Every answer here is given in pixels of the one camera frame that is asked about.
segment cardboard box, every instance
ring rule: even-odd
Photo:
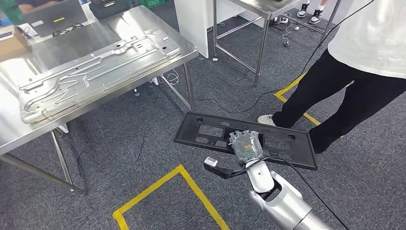
[[[0,59],[12,58],[13,54],[23,53],[27,47],[27,40],[15,26],[0,28]]]

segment black pants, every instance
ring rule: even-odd
[[[354,83],[346,89],[338,111],[309,131],[315,153],[325,151],[335,140],[406,91],[405,79],[354,69],[335,60],[326,50],[299,82],[282,111],[273,115],[274,123],[279,127],[292,127],[306,110],[351,81]]]

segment robotic arm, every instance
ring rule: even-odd
[[[252,190],[249,197],[282,230],[332,230],[303,200],[302,194],[274,171],[269,171],[263,158],[258,132],[236,131],[230,133],[230,145],[244,166],[242,170],[217,167],[218,161],[208,157],[204,161],[206,170],[225,179],[247,173]],[[276,190],[279,194],[271,201],[266,199]]]

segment laptop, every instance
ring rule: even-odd
[[[76,27],[87,21],[78,0],[65,0],[54,5],[22,15],[39,36],[46,37],[54,32]]]

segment gray carpet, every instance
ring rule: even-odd
[[[178,29],[173,2],[153,11]],[[243,22],[241,18],[232,18],[219,30],[225,31]],[[301,28],[289,35],[289,47],[282,45],[281,35],[281,31],[270,29],[257,88],[252,87],[253,74],[221,52],[218,62],[191,61],[196,98],[214,98],[229,111],[241,111],[249,108],[262,93],[282,88],[295,79],[316,47],[320,34]],[[259,43],[260,29],[255,25],[220,41],[251,65],[257,59]],[[180,82],[176,88],[186,95],[183,72],[181,68],[177,70]],[[72,179],[87,190],[86,196],[70,195],[0,162],[0,229],[117,230],[113,212],[179,164],[185,167],[230,229],[277,229],[249,201],[246,175],[223,180],[202,166],[204,159],[211,156],[222,166],[235,168],[237,160],[232,155],[172,142],[187,109],[167,87],[145,84],[139,91],[139,97],[128,92],[68,123],[70,133],[60,141]],[[323,121],[337,109],[341,99],[341,93],[332,96],[315,105],[309,113]],[[405,100],[404,94],[325,153],[317,155],[318,171],[300,170],[352,230],[406,228],[403,221],[406,210]],[[198,101],[197,105],[199,111],[255,121],[258,115],[279,110],[282,103],[267,94],[252,110],[240,114],[229,114],[214,101]],[[294,126],[298,130],[311,127],[305,118]],[[50,135],[43,135],[11,154],[63,177]],[[334,229],[343,229],[292,169],[277,164],[268,166],[292,183],[325,222]],[[130,229],[138,230],[219,229],[180,175],[125,212],[124,218]]]

